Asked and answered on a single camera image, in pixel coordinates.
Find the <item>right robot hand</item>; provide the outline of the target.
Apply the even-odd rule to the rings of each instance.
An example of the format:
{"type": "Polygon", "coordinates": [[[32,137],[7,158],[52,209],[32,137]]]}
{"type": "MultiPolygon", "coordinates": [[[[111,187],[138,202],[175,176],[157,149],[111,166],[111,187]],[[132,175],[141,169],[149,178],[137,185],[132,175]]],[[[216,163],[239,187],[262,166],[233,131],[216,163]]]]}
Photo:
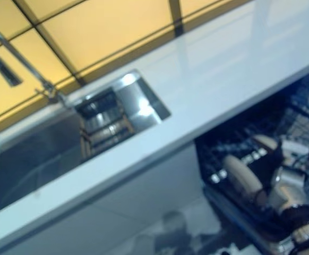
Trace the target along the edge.
{"type": "Polygon", "coordinates": [[[265,156],[254,162],[254,172],[267,191],[271,187],[271,179],[275,170],[281,166],[284,160],[281,141],[265,135],[255,135],[253,140],[267,152],[265,156]]]}

